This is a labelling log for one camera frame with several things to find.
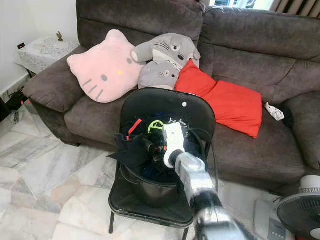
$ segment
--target gray totoro plush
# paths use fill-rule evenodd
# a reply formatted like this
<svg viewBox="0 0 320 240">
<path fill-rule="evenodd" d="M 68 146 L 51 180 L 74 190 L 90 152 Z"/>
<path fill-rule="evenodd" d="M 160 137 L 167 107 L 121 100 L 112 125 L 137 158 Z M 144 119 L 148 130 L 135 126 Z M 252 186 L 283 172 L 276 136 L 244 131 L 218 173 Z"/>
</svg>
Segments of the gray totoro plush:
<svg viewBox="0 0 320 240">
<path fill-rule="evenodd" d="M 144 42 L 133 49 L 131 56 L 137 63 L 153 60 L 157 64 L 171 63 L 178 71 L 192 59 L 199 67 L 200 53 L 190 37 L 167 33 Z"/>
<path fill-rule="evenodd" d="M 179 71 L 169 62 L 160 64 L 151 61 L 141 71 L 138 88 L 160 88 L 170 89 L 175 88 L 179 77 Z"/>
</svg>

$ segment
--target red pillow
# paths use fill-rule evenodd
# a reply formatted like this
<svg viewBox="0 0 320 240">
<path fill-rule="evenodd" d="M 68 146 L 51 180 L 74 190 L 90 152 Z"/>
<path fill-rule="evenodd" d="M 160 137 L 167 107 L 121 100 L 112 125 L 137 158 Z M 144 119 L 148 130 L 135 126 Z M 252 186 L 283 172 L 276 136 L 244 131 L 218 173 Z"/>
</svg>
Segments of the red pillow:
<svg viewBox="0 0 320 240">
<path fill-rule="evenodd" d="M 175 90 L 206 100 L 217 123 L 257 138 L 262 123 L 260 93 L 230 82 L 216 82 L 191 60 L 181 70 Z"/>
</svg>

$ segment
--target window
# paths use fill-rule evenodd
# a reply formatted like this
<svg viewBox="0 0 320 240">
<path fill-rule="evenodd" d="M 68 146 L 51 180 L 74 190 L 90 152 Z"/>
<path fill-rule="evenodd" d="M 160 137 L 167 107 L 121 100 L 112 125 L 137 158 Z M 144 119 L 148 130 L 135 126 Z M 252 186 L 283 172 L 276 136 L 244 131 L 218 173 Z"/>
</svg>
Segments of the window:
<svg viewBox="0 0 320 240">
<path fill-rule="evenodd" d="M 274 0 L 210 0 L 210 6 L 269 10 Z"/>
</svg>

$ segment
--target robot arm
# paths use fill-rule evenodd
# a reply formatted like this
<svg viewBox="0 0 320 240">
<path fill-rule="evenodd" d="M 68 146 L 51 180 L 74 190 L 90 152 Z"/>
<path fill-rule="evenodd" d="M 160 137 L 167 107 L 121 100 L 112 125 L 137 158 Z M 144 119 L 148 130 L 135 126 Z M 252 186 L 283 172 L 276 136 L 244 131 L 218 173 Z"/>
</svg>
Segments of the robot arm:
<svg viewBox="0 0 320 240">
<path fill-rule="evenodd" d="M 167 142 L 164 163 L 174 168 L 183 183 L 192 209 L 199 240 L 247 240 L 235 221 L 224 210 L 205 163 L 184 150 L 180 123 L 163 127 Z"/>
</svg>

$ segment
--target black bucket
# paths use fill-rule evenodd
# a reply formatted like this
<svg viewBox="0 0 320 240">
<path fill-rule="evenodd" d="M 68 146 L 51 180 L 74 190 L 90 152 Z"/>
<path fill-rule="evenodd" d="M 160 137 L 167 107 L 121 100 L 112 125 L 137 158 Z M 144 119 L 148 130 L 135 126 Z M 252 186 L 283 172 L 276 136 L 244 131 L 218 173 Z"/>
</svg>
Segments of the black bucket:
<svg viewBox="0 0 320 240">
<path fill-rule="evenodd" d="M 130 169 L 124 165 L 121 165 L 120 171 L 137 198 L 153 208 L 166 207 L 178 199 L 178 181 L 175 176 L 151 180 L 143 176 L 143 167 Z"/>
</svg>

